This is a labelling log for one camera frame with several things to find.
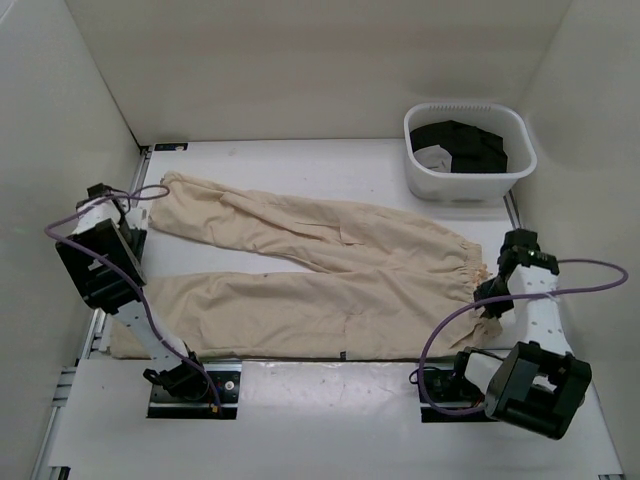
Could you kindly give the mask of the beige trousers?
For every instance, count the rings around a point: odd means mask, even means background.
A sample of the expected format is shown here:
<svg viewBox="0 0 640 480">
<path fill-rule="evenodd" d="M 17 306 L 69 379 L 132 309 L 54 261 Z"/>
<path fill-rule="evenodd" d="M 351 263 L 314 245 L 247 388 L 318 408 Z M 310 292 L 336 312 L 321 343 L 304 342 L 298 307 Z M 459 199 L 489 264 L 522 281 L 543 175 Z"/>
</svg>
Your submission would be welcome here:
<svg viewBox="0 0 640 480">
<path fill-rule="evenodd" d="M 481 247 L 416 213 L 241 190 L 175 171 L 152 203 L 160 232 L 279 257 L 296 272 L 149 280 L 153 313 L 202 357 L 408 360 L 501 334 L 471 308 Z"/>
</svg>

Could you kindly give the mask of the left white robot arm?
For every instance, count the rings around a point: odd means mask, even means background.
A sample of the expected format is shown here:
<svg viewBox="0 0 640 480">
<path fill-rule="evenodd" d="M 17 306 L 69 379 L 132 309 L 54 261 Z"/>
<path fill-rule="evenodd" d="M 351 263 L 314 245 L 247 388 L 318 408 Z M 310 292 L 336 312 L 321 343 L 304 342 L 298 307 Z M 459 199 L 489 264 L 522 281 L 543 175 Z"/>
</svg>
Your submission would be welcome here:
<svg viewBox="0 0 640 480">
<path fill-rule="evenodd" d="M 146 210 L 132 205 L 143 198 L 105 184 L 87 189 L 76 204 L 77 222 L 64 237 L 54 230 L 69 219 L 45 228 L 82 300 L 120 322 L 143 346 L 152 361 L 143 377 L 172 396 L 198 400 L 210 377 L 186 343 L 152 312 L 143 287 L 141 260 L 147 238 Z"/>
</svg>

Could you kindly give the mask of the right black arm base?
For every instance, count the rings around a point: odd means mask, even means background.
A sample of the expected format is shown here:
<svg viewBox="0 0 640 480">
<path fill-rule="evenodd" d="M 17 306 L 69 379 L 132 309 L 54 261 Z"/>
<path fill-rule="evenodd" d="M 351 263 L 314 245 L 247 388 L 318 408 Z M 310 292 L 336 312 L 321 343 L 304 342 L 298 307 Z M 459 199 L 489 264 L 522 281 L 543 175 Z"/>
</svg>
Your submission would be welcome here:
<svg viewBox="0 0 640 480">
<path fill-rule="evenodd" d="M 483 405 L 484 395 L 479 388 L 466 379 L 458 378 L 452 369 L 426 366 L 424 383 L 430 398 L 441 408 L 457 411 Z M 423 424 L 490 422 L 483 412 L 465 416 L 446 415 L 433 410 L 422 394 L 419 394 L 419 400 Z"/>
</svg>

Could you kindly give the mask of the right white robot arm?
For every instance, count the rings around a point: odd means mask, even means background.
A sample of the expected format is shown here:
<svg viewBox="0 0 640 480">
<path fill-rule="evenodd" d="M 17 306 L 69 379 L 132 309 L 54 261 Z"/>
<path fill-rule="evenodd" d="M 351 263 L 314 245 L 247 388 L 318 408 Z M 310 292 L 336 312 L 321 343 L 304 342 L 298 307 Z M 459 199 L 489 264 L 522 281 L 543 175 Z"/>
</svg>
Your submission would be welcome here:
<svg viewBox="0 0 640 480">
<path fill-rule="evenodd" d="M 560 328 L 559 308 L 551 292 L 558 283 L 559 263 L 540 250 L 537 234 L 515 229 L 505 234 L 497 275 L 474 292 L 483 306 L 481 316 L 499 319 L 513 312 L 520 337 L 500 358 L 467 347 L 456 356 L 449 387 L 460 399 L 484 395 L 482 409 L 489 419 L 561 439 L 592 379 L 590 365 L 571 352 Z"/>
</svg>

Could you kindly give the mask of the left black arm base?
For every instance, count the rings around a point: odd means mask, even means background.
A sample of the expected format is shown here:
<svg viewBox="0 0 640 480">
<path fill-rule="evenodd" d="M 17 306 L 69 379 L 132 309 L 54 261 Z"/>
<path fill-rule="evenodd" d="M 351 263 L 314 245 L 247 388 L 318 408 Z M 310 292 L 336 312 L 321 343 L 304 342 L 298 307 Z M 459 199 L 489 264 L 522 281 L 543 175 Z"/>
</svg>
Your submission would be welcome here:
<svg viewBox="0 0 640 480">
<path fill-rule="evenodd" d="M 235 420 L 241 391 L 239 362 L 204 364 L 210 380 L 189 366 L 167 373 L 146 369 L 152 385 L 147 407 L 149 419 Z"/>
</svg>

